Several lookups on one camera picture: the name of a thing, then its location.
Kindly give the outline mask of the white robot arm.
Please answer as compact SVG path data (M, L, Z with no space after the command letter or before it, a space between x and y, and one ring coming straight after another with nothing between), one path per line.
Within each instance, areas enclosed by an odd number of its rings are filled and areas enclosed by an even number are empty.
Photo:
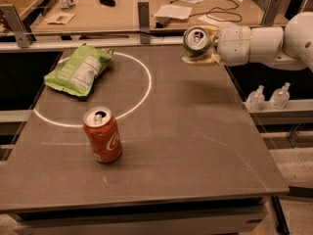
M313 13L285 26L193 26L184 32L183 61L194 66L259 63L283 71L313 70Z

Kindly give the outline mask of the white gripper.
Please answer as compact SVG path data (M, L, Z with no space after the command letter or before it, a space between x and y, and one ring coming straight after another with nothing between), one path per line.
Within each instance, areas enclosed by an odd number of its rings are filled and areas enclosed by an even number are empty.
M215 25L204 27L209 37L217 40L217 53L206 52L196 57L184 56L182 61L193 66L244 65L249 59L250 33L248 26L231 26L221 28Z

